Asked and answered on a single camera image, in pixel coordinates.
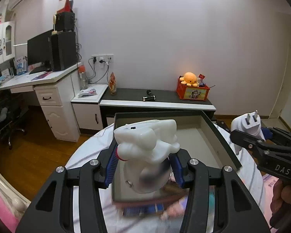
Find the person right hand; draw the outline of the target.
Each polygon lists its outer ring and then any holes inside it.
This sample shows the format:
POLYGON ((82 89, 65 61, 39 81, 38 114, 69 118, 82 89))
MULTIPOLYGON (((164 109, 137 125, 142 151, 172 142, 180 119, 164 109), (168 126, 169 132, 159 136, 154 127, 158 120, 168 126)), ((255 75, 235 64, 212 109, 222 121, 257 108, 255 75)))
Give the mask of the person right hand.
POLYGON ((286 185, 282 180, 278 179, 273 186, 273 197, 270 203, 272 218, 276 217, 281 223, 276 232, 291 232, 291 211, 282 210, 284 204, 291 206, 291 185, 286 185))

